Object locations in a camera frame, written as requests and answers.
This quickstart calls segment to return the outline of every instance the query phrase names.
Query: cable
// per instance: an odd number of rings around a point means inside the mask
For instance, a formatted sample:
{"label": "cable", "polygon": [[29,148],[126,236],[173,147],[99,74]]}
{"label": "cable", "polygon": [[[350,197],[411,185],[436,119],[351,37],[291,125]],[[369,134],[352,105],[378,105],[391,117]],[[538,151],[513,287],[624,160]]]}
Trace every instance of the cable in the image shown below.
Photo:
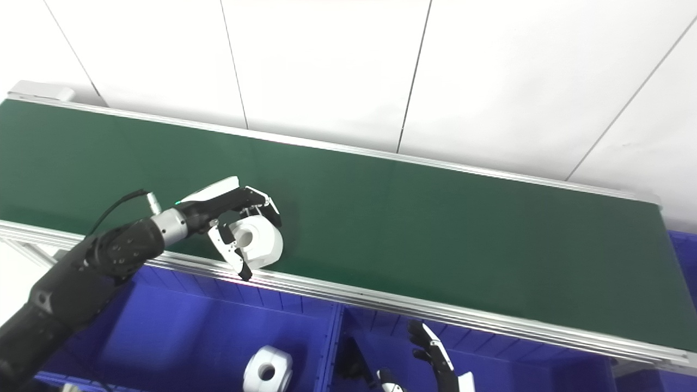
{"label": "cable", "polygon": [[120,198],[119,200],[117,200],[115,203],[112,204],[111,207],[109,207],[106,211],[104,211],[104,213],[102,214],[102,216],[99,217],[99,219],[97,219],[97,222],[94,223],[94,226],[92,226],[92,228],[90,229],[90,231],[87,233],[87,236],[90,236],[90,235],[94,234],[94,231],[97,230],[97,227],[99,227],[99,225],[102,224],[102,222],[104,221],[104,219],[105,219],[110,213],[112,213],[112,211],[113,211],[116,207],[122,205],[124,202],[127,202],[128,200],[135,199],[135,198],[138,197],[138,196],[145,196],[145,195],[147,195],[148,193],[150,193],[150,192],[147,191],[147,190],[139,189],[139,190],[136,190],[136,191],[134,191],[134,192],[131,192],[131,193],[129,193],[128,195],[126,195],[126,196]]}

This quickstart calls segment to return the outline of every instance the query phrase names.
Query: robotic arm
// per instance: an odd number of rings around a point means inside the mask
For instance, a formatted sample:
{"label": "robotic arm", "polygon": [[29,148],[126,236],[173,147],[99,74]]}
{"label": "robotic arm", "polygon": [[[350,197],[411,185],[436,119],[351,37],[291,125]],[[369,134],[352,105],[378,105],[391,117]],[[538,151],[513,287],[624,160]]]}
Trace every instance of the robotic arm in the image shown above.
{"label": "robotic arm", "polygon": [[[219,181],[150,218],[86,237],[31,289],[29,300],[0,326],[0,391],[29,381],[75,332],[87,327],[148,259],[165,247],[219,225],[217,218],[237,211],[241,218],[261,215],[280,227],[271,198],[237,178]],[[234,235],[223,230],[233,245]],[[249,280],[242,262],[236,272]]]}
{"label": "robotic arm", "polygon": [[[471,372],[456,376],[450,357],[438,336],[424,323],[409,320],[407,324],[409,340],[419,348],[414,349],[414,358],[427,362],[433,368],[438,383],[438,392],[475,392]],[[407,392],[398,385],[389,369],[377,372],[380,384],[385,392]]]}

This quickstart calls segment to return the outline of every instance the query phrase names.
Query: blue plastic bin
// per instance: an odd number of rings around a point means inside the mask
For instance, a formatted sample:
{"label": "blue plastic bin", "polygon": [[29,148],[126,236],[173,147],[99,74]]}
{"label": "blue plastic bin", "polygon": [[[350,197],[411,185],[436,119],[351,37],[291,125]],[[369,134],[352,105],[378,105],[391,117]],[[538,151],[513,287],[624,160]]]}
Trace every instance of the blue plastic bin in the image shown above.
{"label": "blue plastic bin", "polygon": [[697,377],[642,370],[617,379],[618,392],[694,392]]}
{"label": "blue plastic bin", "polygon": [[668,232],[685,276],[692,303],[697,308],[697,234]]}
{"label": "blue plastic bin", "polygon": [[103,391],[241,391],[264,345],[293,357],[289,392],[325,391],[341,306],[144,267],[38,378]]}
{"label": "blue plastic bin", "polygon": [[[354,338],[375,371],[390,368],[409,391],[436,391],[431,367],[412,357],[407,317],[347,306],[339,344]],[[435,322],[458,374],[471,371],[477,392],[615,392],[610,360],[603,356]],[[334,375],[332,392],[369,391],[363,379]]]}

